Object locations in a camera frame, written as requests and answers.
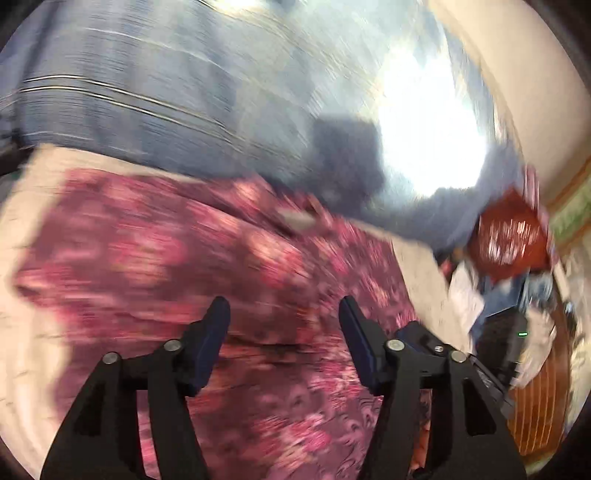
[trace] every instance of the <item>clothing pile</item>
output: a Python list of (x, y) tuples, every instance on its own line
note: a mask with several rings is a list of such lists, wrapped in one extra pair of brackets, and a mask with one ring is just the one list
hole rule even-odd
[[(522, 337), (514, 387), (535, 378), (556, 337), (550, 314), (557, 306), (551, 273), (557, 254), (532, 167), (524, 168), (524, 179), (521, 192), (508, 189), (482, 212), (465, 251), (456, 252), (449, 288), (471, 350), (481, 359), (490, 357), (485, 350), (511, 343), (503, 335)], [(513, 331), (518, 323), (527, 327)]]

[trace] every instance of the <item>dark fabric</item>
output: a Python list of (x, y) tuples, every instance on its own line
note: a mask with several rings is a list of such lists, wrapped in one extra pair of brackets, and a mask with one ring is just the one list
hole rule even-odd
[[(316, 226), (297, 234), (277, 207), (307, 209)], [(338, 302), (354, 295), (389, 335), (416, 319), (389, 242), (314, 199), (277, 198), (261, 179), (76, 170), (15, 285), (63, 322), (72, 358), (56, 388), (62, 414), (106, 351), (150, 352), (225, 296), (228, 339), (189, 402), (216, 479), (356, 478), (380, 400), (359, 384)], [(156, 475), (145, 402), (139, 419)]]

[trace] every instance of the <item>pivot bolt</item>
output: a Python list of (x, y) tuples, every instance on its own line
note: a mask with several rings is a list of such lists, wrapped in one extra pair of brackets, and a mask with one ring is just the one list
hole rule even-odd
[(179, 348), (181, 348), (181, 342), (179, 340), (169, 340), (164, 344), (164, 349), (167, 352), (176, 352)]
[(386, 343), (386, 346), (390, 350), (393, 350), (394, 352), (399, 352), (400, 350), (404, 350), (404, 342), (402, 342), (398, 339), (388, 340), (388, 342)]
[(459, 364), (464, 363), (467, 360), (467, 356), (464, 352), (461, 352), (459, 350), (454, 350), (452, 352), (452, 360), (454, 362), (457, 362)]
[(119, 360), (119, 355), (115, 352), (109, 352), (103, 356), (103, 363), (107, 365), (114, 364), (117, 360)]

